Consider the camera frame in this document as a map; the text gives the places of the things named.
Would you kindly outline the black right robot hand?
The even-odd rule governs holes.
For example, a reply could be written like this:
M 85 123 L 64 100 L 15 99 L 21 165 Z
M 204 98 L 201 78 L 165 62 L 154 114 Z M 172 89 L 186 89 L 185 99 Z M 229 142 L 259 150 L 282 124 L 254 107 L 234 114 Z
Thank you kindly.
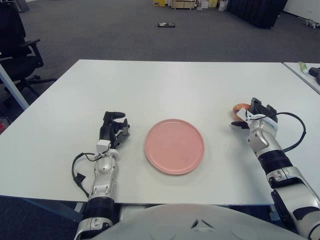
M 250 113 L 252 113 L 253 115 L 265 115 L 270 117 L 273 121 L 275 121 L 276 123 L 278 123 L 278 118 L 274 115 L 271 116 L 272 114 L 276 114 L 277 111 L 270 106 L 269 104 L 267 106 L 263 106 L 262 102 L 260 100 L 258 100 L 257 98 L 253 97 L 251 100 L 251 104 L 247 104 L 247 103 L 239 103 L 236 104 L 233 109 L 232 109 L 232 113 L 233 113 L 233 117 L 235 119 L 235 121 L 231 122 L 232 126 L 235 127 L 240 127 L 242 129 L 249 129 L 249 126 L 247 123 L 245 123 L 243 120 L 241 120 L 238 116 L 237 113 L 240 109 L 246 109 L 247 111 L 249 111 Z

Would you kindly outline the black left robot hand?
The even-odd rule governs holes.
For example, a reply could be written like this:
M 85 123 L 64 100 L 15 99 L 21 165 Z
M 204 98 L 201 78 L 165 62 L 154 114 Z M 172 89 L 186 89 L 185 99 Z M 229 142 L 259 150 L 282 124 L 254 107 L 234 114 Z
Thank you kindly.
M 110 148 L 116 149 L 123 144 L 130 136 L 128 120 L 123 112 L 106 111 L 103 117 L 103 124 L 99 131 L 99 140 L 110 141 Z M 117 122 L 116 119 L 125 118 L 123 122 Z

